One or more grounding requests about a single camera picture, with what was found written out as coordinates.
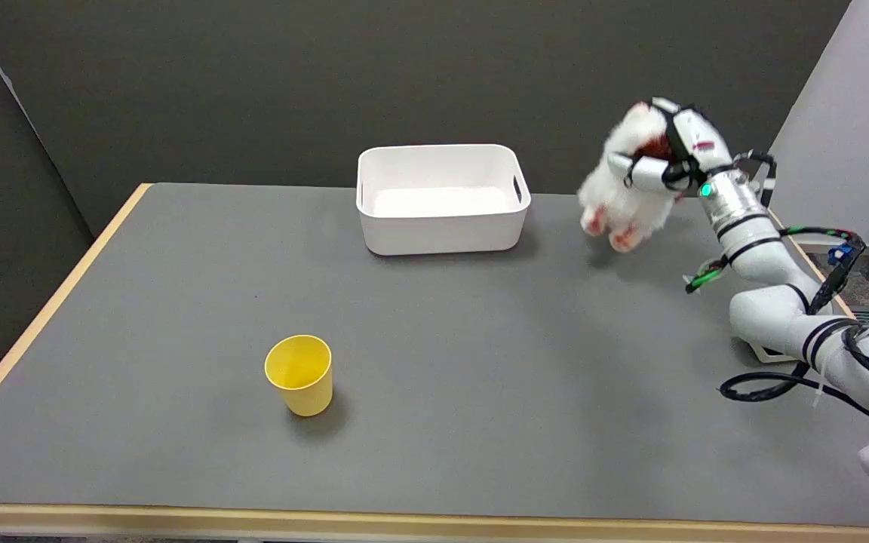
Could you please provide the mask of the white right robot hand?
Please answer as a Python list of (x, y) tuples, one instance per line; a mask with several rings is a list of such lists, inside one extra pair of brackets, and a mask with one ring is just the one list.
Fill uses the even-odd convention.
[(735, 169), (735, 159), (724, 138), (695, 106), (679, 106), (665, 97), (652, 97), (649, 107), (665, 117), (665, 136), (672, 158), (611, 152), (606, 163), (625, 188), (658, 195), (690, 195), (694, 186)]

